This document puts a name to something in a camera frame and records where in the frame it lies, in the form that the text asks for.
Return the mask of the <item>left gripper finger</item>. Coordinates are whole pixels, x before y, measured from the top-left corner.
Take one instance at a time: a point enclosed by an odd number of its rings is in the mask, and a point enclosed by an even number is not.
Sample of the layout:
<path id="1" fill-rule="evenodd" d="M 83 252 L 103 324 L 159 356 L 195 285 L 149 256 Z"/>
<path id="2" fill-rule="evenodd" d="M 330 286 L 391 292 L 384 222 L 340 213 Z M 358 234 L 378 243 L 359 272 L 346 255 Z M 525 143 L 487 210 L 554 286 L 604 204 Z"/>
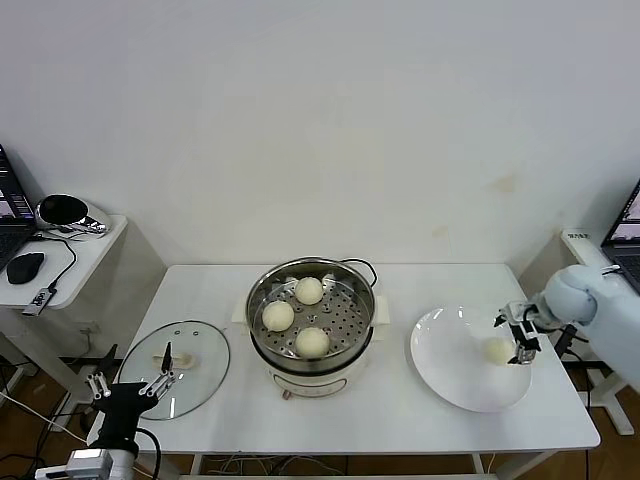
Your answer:
<path id="1" fill-rule="evenodd" d="M 163 397 L 174 382 L 175 373 L 173 372 L 172 344 L 168 342 L 162 357 L 160 373 L 143 386 L 138 394 L 146 397 Z"/>
<path id="2" fill-rule="evenodd" d="M 111 396 L 106 373 L 114 365 L 117 348 L 118 345 L 113 344 L 106 355 L 99 361 L 95 371 L 86 377 L 86 383 L 90 387 L 94 399 L 106 399 Z"/>

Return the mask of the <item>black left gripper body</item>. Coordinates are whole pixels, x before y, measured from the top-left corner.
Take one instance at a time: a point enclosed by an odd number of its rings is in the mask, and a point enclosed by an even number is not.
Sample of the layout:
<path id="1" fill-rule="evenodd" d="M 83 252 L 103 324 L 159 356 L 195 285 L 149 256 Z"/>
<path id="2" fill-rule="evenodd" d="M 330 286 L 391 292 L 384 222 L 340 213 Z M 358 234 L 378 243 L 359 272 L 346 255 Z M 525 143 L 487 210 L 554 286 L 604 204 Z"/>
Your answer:
<path id="1" fill-rule="evenodd" d="M 117 383 L 111 386 L 111 394 L 94 402 L 94 409 L 104 414 L 95 448 L 138 449 L 136 429 L 142 414 L 159 402 L 157 395 L 149 396 L 145 384 Z"/>

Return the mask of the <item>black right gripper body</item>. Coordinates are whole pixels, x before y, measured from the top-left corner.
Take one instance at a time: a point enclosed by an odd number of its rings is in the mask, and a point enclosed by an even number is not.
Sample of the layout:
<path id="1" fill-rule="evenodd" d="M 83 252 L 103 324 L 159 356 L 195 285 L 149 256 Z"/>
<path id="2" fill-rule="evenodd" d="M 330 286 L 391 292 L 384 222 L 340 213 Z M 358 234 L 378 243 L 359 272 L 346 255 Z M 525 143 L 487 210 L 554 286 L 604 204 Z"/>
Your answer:
<path id="1" fill-rule="evenodd" d="M 543 322 L 538 307 L 532 303 L 524 303 L 519 312 L 519 319 L 530 324 L 537 332 L 549 334 L 549 327 Z"/>

